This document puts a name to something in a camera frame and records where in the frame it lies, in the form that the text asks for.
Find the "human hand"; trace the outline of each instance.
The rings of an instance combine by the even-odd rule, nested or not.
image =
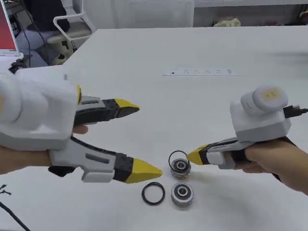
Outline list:
[[[86,134],[88,127],[78,126],[73,133]],[[51,166],[48,151],[16,151],[0,146],[0,175],[23,169],[29,166]]]
[[[291,189],[308,195],[308,154],[282,140],[246,148],[249,164],[236,164],[234,169],[246,173],[274,173]]]

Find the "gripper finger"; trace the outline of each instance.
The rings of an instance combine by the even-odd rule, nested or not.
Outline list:
[[[98,97],[82,96],[77,106],[74,127],[125,117],[137,111],[139,107],[126,100],[100,100]]]

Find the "power outlet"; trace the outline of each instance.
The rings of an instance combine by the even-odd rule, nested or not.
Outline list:
[[[165,71],[163,76],[237,76],[231,69],[224,68],[175,68]]]

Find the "black rubber ring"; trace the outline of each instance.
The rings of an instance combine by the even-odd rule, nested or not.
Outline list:
[[[174,167],[171,166],[170,159],[171,159],[171,157],[172,157],[172,155],[173,155],[174,153],[183,153],[185,156],[187,156],[187,154],[186,154],[186,152],[183,152],[183,151],[181,151],[181,150],[176,150],[176,151],[174,151],[173,153],[170,154],[169,159],[168,159],[169,167],[170,167],[174,172],[181,173],[182,171],[178,171],[178,170],[176,170]]]
[[[163,196],[162,196],[162,198],[160,198],[160,200],[157,201],[157,202],[151,202],[151,201],[149,201],[148,199],[146,199],[146,197],[145,197],[145,190],[146,190],[147,188],[151,187],[151,186],[157,186],[157,187],[161,188],[161,190],[163,191]],[[164,200],[164,198],[165,198],[165,196],[166,196],[166,191],[165,191],[165,188],[164,188],[160,183],[158,183],[158,182],[151,182],[151,183],[147,184],[147,185],[143,188],[142,193],[141,193],[141,196],[142,196],[142,199],[144,200],[144,202],[147,203],[148,205],[159,205],[160,203],[163,202],[163,200]]]

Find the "yellow label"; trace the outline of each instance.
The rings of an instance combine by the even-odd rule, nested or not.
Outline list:
[[[4,97],[0,95],[0,114],[3,112]]]
[[[270,101],[281,98],[280,92],[277,88],[270,88],[264,90],[261,95],[264,101]]]

